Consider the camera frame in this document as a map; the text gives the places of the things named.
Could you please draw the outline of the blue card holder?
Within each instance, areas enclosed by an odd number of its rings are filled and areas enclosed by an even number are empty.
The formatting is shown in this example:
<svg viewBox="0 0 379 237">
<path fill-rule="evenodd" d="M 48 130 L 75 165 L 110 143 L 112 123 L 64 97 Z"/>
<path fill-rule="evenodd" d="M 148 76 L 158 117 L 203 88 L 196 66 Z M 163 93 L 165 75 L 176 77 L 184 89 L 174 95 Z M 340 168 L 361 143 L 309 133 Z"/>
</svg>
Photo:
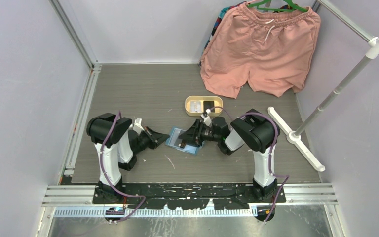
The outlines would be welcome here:
<svg viewBox="0 0 379 237">
<path fill-rule="evenodd" d="M 173 127 L 169 133 L 169 138 L 166 140 L 165 145 L 190 155 L 197 155 L 202 147 L 191 145 L 183 139 L 180 139 L 179 136 L 183 133 L 183 129 Z"/>
</svg>

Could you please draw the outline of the dark card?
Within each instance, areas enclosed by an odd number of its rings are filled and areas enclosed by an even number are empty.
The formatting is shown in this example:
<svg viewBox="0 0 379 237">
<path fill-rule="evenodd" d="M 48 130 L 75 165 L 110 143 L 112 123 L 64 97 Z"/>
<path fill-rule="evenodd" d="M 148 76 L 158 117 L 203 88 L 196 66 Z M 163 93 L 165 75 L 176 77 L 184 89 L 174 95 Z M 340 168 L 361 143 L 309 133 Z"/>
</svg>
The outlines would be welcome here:
<svg viewBox="0 0 379 237">
<path fill-rule="evenodd" d="M 169 147 L 172 147 L 174 149 L 177 149 L 179 151 L 190 153 L 190 152 L 194 151 L 194 148 L 182 149 L 182 148 L 178 147 L 179 135 L 182 134 L 183 132 L 184 132 L 184 130 L 182 130 L 182 129 L 174 128 L 172 130 L 172 133 L 171 133 L 170 138 L 167 141 L 166 145 L 168 145 Z"/>
</svg>

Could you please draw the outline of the white credit card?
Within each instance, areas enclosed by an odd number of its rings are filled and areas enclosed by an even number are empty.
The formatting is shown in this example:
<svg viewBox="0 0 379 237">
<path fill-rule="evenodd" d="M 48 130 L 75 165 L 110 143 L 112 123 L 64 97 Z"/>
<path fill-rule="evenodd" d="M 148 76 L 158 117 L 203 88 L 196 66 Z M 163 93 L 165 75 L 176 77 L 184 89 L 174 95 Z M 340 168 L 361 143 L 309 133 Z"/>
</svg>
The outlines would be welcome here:
<svg viewBox="0 0 379 237">
<path fill-rule="evenodd" d="M 203 102 L 199 100 L 192 100 L 189 103 L 189 111 L 191 113 L 202 113 L 203 110 Z"/>
</svg>

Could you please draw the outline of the beige oval tray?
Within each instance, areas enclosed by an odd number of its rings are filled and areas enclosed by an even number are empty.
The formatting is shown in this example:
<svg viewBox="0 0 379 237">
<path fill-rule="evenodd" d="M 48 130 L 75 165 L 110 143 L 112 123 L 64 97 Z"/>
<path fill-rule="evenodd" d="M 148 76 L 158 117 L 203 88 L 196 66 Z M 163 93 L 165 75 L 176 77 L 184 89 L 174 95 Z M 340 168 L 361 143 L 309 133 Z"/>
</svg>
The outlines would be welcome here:
<svg viewBox="0 0 379 237">
<path fill-rule="evenodd" d="M 223 100 L 218 96 L 193 95 L 185 99 L 185 111 L 189 116 L 198 117 L 207 109 L 210 109 L 210 116 L 216 117 L 223 112 Z"/>
</svg>

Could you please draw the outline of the black credit card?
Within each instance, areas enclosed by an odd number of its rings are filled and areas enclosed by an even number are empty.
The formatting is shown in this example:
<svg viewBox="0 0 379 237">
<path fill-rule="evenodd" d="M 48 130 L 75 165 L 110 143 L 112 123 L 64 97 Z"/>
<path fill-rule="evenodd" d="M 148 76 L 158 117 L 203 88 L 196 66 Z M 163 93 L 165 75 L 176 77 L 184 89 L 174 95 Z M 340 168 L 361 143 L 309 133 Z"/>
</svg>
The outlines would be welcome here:
<svg viewBox="0 0 379 237">
<path fill-rule="evenodd" d="M 204 110 L 209 109 L 210 111 L 214 111 L 214 107 L 215 107 L 215 101 L 210 101 L 210 100 L 203 101 Z"/>
</svg>

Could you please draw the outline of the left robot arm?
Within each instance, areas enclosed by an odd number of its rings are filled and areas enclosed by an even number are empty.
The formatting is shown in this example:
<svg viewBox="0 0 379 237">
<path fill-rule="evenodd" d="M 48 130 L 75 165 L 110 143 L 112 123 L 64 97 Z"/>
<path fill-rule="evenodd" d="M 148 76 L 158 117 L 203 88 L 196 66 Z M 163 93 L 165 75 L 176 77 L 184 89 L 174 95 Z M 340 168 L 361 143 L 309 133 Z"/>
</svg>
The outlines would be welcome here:
<svg viewBox="0 0 379 237">
<path fill-rule="evenodd" d="M 121 170 L 130 171 L 137 162 L 137 154 L 145 149 L 154 150 L 166 142 L 168 134 L 143 126 L 142 119 L 132 120 L 105 113 L 92 118 L 86 127 L 98 152 L 100 177 L 96 191 L 113 204 L 124 197 Z"/>
</svg>

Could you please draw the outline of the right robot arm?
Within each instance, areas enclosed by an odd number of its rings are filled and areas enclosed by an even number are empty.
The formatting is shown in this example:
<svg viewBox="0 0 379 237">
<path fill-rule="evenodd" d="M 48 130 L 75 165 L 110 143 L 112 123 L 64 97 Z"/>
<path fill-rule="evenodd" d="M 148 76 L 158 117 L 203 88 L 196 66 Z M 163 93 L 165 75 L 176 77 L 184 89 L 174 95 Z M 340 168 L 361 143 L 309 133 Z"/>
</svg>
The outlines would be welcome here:
<svg viewBox="0 0 379 237">
<path fill-rule="evenodd" d="M 205 141 L 216 142 L 225 155 L 247 145 L 254 155 L 254 196 L 257 201 L 265 203 L 277 188 L 272 156 L 279 135 L 280 129 L 273 120 L 251 109 L 231 123 L 223 117 L 210 118 L 208 112 L 204 112 L 179 135 L 179 139 L 196 147 L 201 147 Z"/>
</svg>

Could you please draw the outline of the pink shorts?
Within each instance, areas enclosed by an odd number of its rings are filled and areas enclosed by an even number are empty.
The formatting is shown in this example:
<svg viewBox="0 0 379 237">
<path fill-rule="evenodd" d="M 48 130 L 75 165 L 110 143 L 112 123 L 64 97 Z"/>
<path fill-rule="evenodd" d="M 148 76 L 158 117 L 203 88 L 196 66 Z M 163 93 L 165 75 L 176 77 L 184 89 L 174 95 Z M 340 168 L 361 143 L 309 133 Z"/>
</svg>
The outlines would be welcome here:
<svg viewBox="0 0 379 237">
<path fill-rule="evenodd" d="M 245 84 L 276 97 L 302 91 L 320 25 L 310 7 L 271 13 L 241 3 L 228 10 L 200 58 L 205 88 L 229 98 Z"/>
</svg>

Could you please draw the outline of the colourful patterned garment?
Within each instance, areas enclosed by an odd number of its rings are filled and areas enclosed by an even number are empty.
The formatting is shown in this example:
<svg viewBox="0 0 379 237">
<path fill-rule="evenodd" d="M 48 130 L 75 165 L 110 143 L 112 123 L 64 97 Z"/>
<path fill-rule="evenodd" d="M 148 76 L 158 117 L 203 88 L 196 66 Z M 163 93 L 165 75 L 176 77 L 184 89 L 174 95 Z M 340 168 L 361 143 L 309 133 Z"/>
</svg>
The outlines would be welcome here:
<svg viewBox="0 0 379 237">
<path fill-rule="evenodd" d="M 203 49 L 201 55 L 204 54 L 204 52 L 205 52 L 207 46 L 209 45 L 210 41 L 213 39 L 213 36 L 214 36 L 214 34 L 215 34 L 215 32 L 216 32 L 218 26 L 219 26 L 220 23 L 222 22 L 222 20 L 223 20 L 225 14 L 226 14 L 228 11 L 230 11 L 231 9 L 233 9 L 233 8 L 235 8 L 235 7 L 238 7 L 238 6 L 240 6 L 241 4 L 244 4 L 244 3 L 246 3 L 246 1 L 240 2 L 239 4 L 236 4 L 236 5 L 232 5 L 232 6 L 225 7 L 225 8 L 223 8 L 223 9 L 220 11 L 220 13 L 218 14 L 218 17 L 217 17 L 217 19 L 216 19 L 216 21 L 215 21 L 215 23 L 214 23 L 214 25 L 213 25 L 213 28 L 212 28 L 211 34 L 209 35 L 209 38 L 208 38 L 208 40 L 207 40 L 207 42 L 206 42 L 206 44 L 205 44 L 205 46 L 204 46 L 204 49 Z"/>
</svg>

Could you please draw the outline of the green clothes hanger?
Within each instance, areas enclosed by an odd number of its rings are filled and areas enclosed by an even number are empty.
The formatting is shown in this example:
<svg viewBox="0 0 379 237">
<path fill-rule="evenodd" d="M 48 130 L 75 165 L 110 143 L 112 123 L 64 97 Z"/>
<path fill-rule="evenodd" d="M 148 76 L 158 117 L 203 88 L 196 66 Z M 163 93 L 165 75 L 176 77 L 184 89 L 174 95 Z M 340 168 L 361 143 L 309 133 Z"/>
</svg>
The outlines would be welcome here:
<svg viewBox="0 0 379 237">
<path fill-rule="evenodd" d="M 294 0 L 252 0 L 247 2 L 248 8 L 259 12 L 307 12 L 305 6 L 298 5 Z"/>
</svg>

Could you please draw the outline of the white clothes rack stand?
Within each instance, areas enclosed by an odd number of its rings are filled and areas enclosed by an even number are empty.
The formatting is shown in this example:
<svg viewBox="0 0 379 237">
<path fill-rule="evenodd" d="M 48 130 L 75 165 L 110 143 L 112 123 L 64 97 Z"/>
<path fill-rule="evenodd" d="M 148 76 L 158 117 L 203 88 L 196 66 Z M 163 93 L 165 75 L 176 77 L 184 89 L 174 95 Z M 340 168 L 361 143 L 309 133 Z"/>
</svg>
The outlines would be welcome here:
<svg viewBox="0 0 379 237">
<path fill-rule="evenodd" d="M 307 117 L 297 130 L 293 130 L 286 121 L 280 116 L 274 107 L 267 109 L 271 118 L 279 125 L 286 134 L 286 139 L 293 144 L 309 162 L 309 164 L 318 172 L 323 172 L 326 167 L 316 158 L 310 149 L 302 141 L 301 134 L 318 118 L 318 116 L 341 94 L 343 89 L 349 85 L 354 78 L 379 55 L 379 37 L 372 38 L 368 45 L 370 49 L 357 65 L 347 74 L 347 76 L 331 91 L 331 93 L 320 103 L 319 106 Z"/>
</svg>

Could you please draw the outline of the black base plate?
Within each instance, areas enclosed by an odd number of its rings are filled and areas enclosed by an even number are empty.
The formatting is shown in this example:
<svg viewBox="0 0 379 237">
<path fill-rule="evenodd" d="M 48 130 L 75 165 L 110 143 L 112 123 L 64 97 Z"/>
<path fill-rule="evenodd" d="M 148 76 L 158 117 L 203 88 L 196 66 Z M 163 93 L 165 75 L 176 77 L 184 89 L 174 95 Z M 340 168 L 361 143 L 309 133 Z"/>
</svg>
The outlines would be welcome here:
<svg viewBox="0 0 379 237">
<path fill-rule="evenodd" d="M 263 195 L 251 183 L 125 183 L 119 188 L 124 197 L 109 186 L 97 184 L 93 204 L 126 204 L 135 208 L 145 196 L 141 208 L 175 210 L 205 209 L 212 202 L 215 210 L 247 209 L 251 203 L 271 206 L 274 201 L 284 203 L 283 191 L 274 188 L 273 194 Z"/>
</svg>

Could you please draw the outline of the aluminium front rail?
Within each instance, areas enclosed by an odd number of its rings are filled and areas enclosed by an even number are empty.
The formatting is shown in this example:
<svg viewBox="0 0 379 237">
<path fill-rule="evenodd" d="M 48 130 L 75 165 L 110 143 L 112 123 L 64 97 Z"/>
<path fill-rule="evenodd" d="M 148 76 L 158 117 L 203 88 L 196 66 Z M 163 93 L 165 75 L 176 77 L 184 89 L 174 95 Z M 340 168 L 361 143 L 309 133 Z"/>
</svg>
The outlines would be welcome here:
<svg viewBox="0 0 379 237">
<path fill-rule="evenodd" d="M 198 218 L 198 217 L 249 217 L 257 216 L 260 210 L 270 208 L 270 202 L 250 202 L 239 205 L 234 200 L 225 198 L 221 205 L 219 198 L 198 198 L 184 196 L 178 200 L 186 204 L 197 201 L 195 207 L 183 208 L 181 205 L 173 207 L 172 199 L 160 198 L 156 207 L 140 207 L 138 210 L 129 204 L 93 204 L 94 188 L 84 186 L 48 186 L 42 206 L 53 207 L 56 217 L 108 217 L 109 208 L 119 208 L 120 213 L 115 218 L 130 215 L 132 218 Z M 338 204 L 333 188 L 329 184 L 286 184 L 280 193 L 281 198 L 276 206 L 314 206 L 322 205 L 325 208 L 334 208 Z"/>
</svg>

